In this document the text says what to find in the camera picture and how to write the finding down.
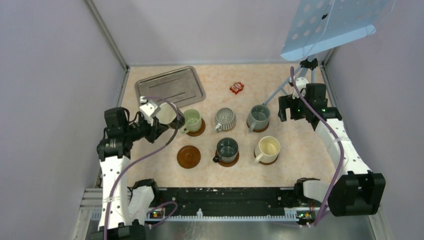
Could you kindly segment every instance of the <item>perforated plastic panel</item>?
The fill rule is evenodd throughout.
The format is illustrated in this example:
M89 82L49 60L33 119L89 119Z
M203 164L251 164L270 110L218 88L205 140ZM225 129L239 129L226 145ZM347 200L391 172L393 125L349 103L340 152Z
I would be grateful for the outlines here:
M91 220L98 221L102 216L101 209L95 209ZM150 222L159 222L161 219L149 219ZM171 216L170 222L296 222L299 221L296 210L285 209L284 216Z
M301 0L281 56L296 61L374 34L373 23L388 2Z

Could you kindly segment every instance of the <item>metal tray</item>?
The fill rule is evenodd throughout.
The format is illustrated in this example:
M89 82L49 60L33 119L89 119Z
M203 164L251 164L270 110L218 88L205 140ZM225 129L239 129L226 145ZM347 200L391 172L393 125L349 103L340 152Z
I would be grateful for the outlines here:
M173 102L179 108L206 98L205 90L192 66L139 80L135 83L135 92L137 102L140 96L159 96Z

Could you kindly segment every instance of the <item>mug handle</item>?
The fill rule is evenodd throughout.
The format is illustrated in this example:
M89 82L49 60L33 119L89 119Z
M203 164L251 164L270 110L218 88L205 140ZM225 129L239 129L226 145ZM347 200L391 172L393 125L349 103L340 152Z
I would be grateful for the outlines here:
M217 125L216 125L216 127L215 127L215 131L216 131L217 133L219 133L219 132L221 132L221 131L222 131L222 129L220 128L221 126L222 126L222 124L218 122L218 124L217 124Z
M179 132L180 133L182 133L182 134L186 134L186 133L188 133L188 132L190 132L188 129L187 129L187 126L184 124L180 129L179 129Z
M220 156L215 155L215 156L212 158L212 161L213 161L214 163L219 163L219 162L220 162Z
M264 155L261 153L261 154L259 154L255 159L254 159L254 162L255 163L259 163L260 161L261 161L261 158L263 157Z
M250 125L250 127L249 127L249 133L253 132L253 130L255 129L255 126L256 126L256 121L254 121L254 122Z

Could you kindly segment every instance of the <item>white wall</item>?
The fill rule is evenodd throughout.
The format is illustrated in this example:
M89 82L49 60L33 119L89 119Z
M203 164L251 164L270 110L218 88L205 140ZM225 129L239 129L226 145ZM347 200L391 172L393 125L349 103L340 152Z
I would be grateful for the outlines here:
M0 32L0 239L69 239L123 70L82 0L1 1Z
M397 239L424 236L422 9L397 1L375 35L341 46L328 67L355 147L387 180L382 206Z
M94 0L129 65L286 62L300 0Z

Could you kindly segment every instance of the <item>beige countertop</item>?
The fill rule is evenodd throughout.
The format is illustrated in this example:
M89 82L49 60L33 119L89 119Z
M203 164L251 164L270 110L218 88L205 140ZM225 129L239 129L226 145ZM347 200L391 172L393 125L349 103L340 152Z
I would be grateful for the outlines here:
M261 133L248 133L246 120L250 109L262 104L289 76L291 64L231 64L194 65L206 92L206 99L181 108L196 109L202 115L206 129L197 137L178 133L174 141L161 152L136 164L128 171L128 185L153 178L160 187L292 187L297 179L318 178L330 182L335 168L321 139L306 120L281 122L277 116L278 94L269 103L269 127ZM129 72L122 106L129 109L131 118L138 111L135 83L182 66L132 67ZM235 95L229 88L242 82L244 89ZM316 71L316 82L322 83L321 72ZM293 91L288 84L288 93ZM237 118L234 129L215 132L215 114L224 107L231 108ZM170 129L154 144L145 139L137 141L131 150L134 161L163 146L173 134ZM254 148L264 136L273 136L281 143L278 160L272 165L254 163ZM231 137L239 145L240 158L232 167L223 167L212 161L220 139ZM200 150L201 161L192 168L182 168L177 152L186 145Z

